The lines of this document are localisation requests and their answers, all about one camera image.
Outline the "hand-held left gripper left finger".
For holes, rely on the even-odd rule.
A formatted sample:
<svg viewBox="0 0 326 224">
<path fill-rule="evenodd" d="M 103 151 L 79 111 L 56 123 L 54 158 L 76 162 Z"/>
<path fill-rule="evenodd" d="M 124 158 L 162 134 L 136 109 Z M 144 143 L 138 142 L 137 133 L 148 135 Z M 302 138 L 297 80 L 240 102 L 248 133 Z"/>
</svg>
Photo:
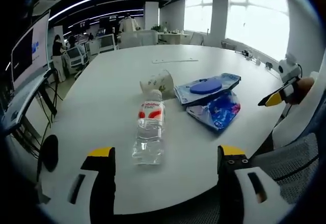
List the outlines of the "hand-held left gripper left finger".
<svg viewBox="0 0 326 224">
<path fill-rule="evenodd" d="M 43 165 L 41 209 L 54 223 L 111 223 L 115 200 L 115 148 L 65 153 L 53 171 Z"/>
</svg>

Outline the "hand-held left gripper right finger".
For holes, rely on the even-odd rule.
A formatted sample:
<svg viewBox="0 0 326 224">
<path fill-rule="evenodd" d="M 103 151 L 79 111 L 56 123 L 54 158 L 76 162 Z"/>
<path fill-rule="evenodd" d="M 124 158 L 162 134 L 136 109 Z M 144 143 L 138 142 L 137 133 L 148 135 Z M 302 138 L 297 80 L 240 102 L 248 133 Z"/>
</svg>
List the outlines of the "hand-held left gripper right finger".
<svg viewBox="0 0 326 224">
<path fill-rule="evenodd" d="M 218 146 L 220 223 L 279 223 L 291 210 L 281 188 L 235 146 Z"/>
</svg>

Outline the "person's right hand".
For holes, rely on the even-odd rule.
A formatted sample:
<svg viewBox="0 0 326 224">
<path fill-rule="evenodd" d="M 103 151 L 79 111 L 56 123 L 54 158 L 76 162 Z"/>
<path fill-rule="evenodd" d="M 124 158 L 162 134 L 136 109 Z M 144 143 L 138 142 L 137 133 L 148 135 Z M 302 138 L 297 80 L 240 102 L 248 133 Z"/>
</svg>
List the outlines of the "person's right hand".
<svg viewBox="0 0 326 224">
<path fill-rule="evenodd" d="M 305 77 L 297 82 L 297 90 L 293 93 L 289 100 L 289 104 L 297 105 L 302 102 L 305 96 L 308 94 L 312 86 L 314 85 L 314 79 L 312 77 Z"/>
</svg>

